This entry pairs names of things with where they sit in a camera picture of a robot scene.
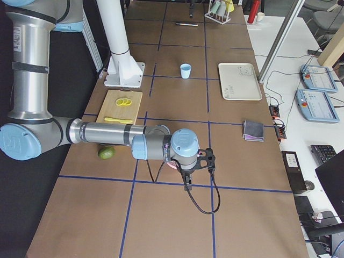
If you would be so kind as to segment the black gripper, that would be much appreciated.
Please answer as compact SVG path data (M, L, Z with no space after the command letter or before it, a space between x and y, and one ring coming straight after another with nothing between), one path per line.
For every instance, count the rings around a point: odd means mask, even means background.
M189 16L194 16L194 0L189 0Z
M216 157L211 148L199 149L196 160L193 164L191 164L190 168L187 168L186 165L181 165L180 173L184 184L184 190L192 190L191 174L196 170L207 169L208 173L210 174L211 180L214 181L214 172L216 169L215 160Z

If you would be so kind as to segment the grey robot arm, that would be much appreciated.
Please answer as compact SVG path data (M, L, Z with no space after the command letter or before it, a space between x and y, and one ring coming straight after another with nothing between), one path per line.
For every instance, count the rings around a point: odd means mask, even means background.
M1 127L1 150L15 160L28 160L64 144L94 142L129 146L137 160L174 162L184 188L191 190L191 174L215 171L210 148L200 149L194 131L171 133L164 125L131 122L90 123L55 117L48 112L49 42L52 30L83 30L81 1L6 1L13 22L13 108Z

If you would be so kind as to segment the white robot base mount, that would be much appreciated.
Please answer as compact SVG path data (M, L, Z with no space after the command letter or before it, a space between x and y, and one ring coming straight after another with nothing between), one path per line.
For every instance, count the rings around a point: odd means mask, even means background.
M107 87L139 88L145 64L130 53L120 1L97 1L111 57L104 84Z

